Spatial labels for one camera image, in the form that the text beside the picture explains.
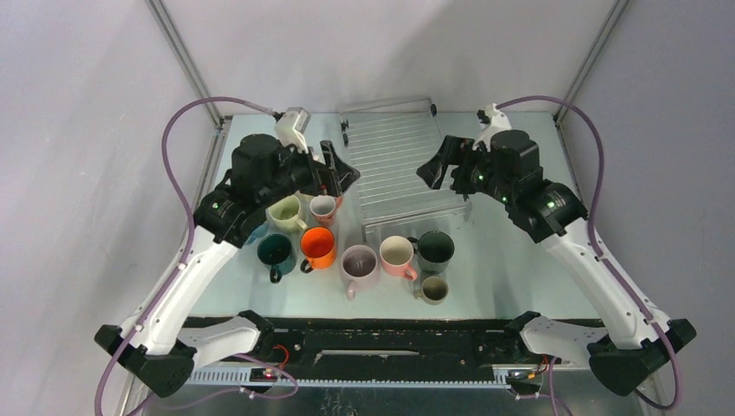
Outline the small salmon pink mug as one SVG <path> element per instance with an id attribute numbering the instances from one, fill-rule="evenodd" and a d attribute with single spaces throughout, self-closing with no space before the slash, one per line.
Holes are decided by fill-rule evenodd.
<path id="1" fill-rule="evenodd" d="M 334 224 L 341 203 L 342 197 L 320 195 L 311 199 L 309 211 L 320 226 L 328 228 Z"/>

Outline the light green mug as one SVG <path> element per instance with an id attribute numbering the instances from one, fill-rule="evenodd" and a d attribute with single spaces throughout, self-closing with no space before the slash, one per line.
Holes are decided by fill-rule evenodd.
<path id="1" fill-rule="evenodd" d="M 266 210 L 277 229 L 289 233 L 306 231 L 301 200 L 296 195 L 288 196 L 276 202 Z"/>

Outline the orange mug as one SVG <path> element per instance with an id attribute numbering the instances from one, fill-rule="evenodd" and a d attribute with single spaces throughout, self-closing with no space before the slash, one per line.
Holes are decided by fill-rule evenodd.
<path id="1" fill-rule="evenodd" d="M 307 229 L 300 239 L 300 249 L 304 255 L 299 267 L 302 273 L 328 269 L 337 257 L 335 236 L 326 227 Z"/>

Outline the dark grey mug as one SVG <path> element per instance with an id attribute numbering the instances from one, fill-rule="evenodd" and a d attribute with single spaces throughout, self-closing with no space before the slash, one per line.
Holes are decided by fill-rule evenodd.
<path id="1" fill-rule="evenodd" d="M 455 253 L 452 238 L 443 231 L 428 231 L 421 237 L 409 237 L 407 240 L 414 245 L 419 268 L 425 273 L 443 273 Z"/>

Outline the mauve grey mug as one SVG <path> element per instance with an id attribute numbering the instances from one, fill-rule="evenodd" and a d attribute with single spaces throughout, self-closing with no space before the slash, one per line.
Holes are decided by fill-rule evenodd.
<path id="1" fill-rule="evenodd" d="M 343 251 L 340 272 L 349 301 L 353 301 L 359 293 L 373 289 L 381 279 L 378 256 L 370 247 L 361 244 Z"/>

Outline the light blue mug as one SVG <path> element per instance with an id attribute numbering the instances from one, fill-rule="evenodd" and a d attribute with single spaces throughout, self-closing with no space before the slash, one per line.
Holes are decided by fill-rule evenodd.
<path id="1" fill-rule="evenodd" d="M 256 242 L 259 238 L 264 237 L 269 230 L 269 225 L 267 223 L 260 224 L 256 229 L 252 231 L 252 233 L 249 235 L 247 240 L 245 241 L 245 245 L 250 245 Z"/>

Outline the dark teal mug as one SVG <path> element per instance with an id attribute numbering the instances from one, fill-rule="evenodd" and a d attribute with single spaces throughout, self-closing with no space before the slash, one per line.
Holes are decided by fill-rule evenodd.
<path id="1" fill-rule="evenodd" d="M 271 283 L 280 283 L 296 267 L 296 254 L 283 234 L 266 236 L 257 247 L 258 260 L 268 269 Z"/>

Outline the small beige cup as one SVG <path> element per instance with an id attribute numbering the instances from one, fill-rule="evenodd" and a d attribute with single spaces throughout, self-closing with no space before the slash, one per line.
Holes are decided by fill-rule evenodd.
<path id="1" fill-rule="evenodd" d="M 439 276 L 424 278 L 418 289 L 414 291 L 414 297 L 426 304 L 436 306 L 441 304 L 448 296 L 449 285 Z"/>

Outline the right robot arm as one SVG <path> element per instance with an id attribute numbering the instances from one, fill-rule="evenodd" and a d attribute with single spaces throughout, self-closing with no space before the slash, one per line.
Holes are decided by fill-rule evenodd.
<path id="1" fill-rule="evenodd" d="M 602 320 L 590 328 L 525 312 L 505 329 L 504 351 L 513 361 L 547 355 L 586 364 L 609 391 L 627 396 L 695 337 L 688 320 L 655 307 L 603 253 L 584 205 L 544 177 L 538 145 L 526 132 L 496 133 L 485 144 L 448 135 L 417 175 L 433 190 L 450 177 L 453 192 L 500 202 L 511 222 L 569 272 Z"/>

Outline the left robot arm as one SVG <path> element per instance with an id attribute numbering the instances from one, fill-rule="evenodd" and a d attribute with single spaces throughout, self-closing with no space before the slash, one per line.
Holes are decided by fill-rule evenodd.
<path id="1" fill-rule="evenodd" d="M 336 155 L 331 141 L 321 141 L 320 147 L 322 161 L 268 134 L 244 137 L 224 178 L 189 212 L 179 259 L 123 324 L 97 331 L 95 342 L 152 393 L 169 397 L 194 370 L 236 354 L 254 361 L 270 357 L 273 326 L 251 310 L 207 328 L 184 324 L 213 277 L 265 223 L 269 207 L 296 192 L 339 197 L 360 178 Z"/>

